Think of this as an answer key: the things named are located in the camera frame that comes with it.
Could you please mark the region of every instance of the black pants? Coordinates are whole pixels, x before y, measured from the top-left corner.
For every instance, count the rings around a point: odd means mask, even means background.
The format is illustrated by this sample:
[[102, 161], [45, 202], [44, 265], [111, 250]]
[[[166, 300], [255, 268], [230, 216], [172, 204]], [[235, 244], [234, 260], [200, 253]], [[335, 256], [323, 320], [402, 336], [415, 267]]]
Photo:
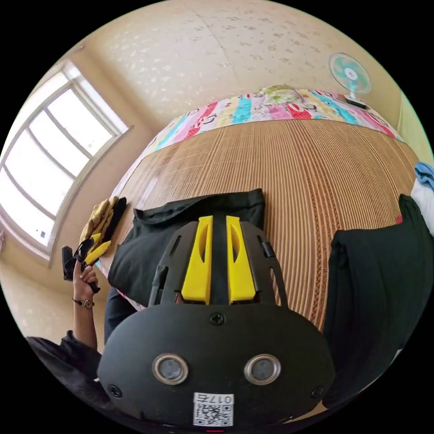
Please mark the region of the black pants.
[[115, 288], [110, 289], [104, 314], [104, 344], [107, 343], [113, 330], [135, 312], [137, 310]]

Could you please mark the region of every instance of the qr code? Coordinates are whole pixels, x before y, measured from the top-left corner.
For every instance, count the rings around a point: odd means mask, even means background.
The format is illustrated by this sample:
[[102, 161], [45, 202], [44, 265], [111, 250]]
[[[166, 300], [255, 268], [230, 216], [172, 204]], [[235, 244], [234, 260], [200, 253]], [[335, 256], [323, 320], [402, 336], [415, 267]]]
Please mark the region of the qr code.
[[232, 405], [194, 403], [194, 425], [232, 426]]

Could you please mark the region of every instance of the wristwatch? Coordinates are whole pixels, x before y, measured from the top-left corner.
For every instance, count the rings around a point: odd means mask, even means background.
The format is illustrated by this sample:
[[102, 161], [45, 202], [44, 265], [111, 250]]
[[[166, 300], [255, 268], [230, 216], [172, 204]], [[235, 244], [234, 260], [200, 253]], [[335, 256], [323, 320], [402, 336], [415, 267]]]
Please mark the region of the wristwatch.
[[84, 306], [86, 309], [91, 309], [93, 306], [95, 306], [94, 302], [91, 302], [90, 300], [84, 300], [83, 302], [80, 300], [76, 300], [75, 298], [72, 298], [72, 301], [74, 303], [77, 303], [80, 306]]

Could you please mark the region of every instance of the white towel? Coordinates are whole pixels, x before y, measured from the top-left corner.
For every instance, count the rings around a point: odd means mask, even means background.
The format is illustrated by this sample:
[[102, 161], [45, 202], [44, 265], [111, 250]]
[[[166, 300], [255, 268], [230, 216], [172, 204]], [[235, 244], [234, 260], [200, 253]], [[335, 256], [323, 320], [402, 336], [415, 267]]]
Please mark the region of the white towel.
[[434, 236], [434, 190], [416, 179], [410, 196], [417, 203], [429, 233]]

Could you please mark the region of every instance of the electric fan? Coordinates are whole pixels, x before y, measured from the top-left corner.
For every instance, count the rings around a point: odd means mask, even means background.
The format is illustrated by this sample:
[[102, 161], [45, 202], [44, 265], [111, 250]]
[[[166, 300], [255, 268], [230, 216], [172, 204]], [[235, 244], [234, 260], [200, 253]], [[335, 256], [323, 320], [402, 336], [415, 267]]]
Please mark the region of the electric fan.
[[366, 69], [354, 58], [345, 53], [335, 53], [329, 59], [330, 72], [337, 82], [347, 90], [345, 99], [349, 104], [367, 108], [366, 103], [356, 98], [356, 94], [368, 94], [372, 83]]

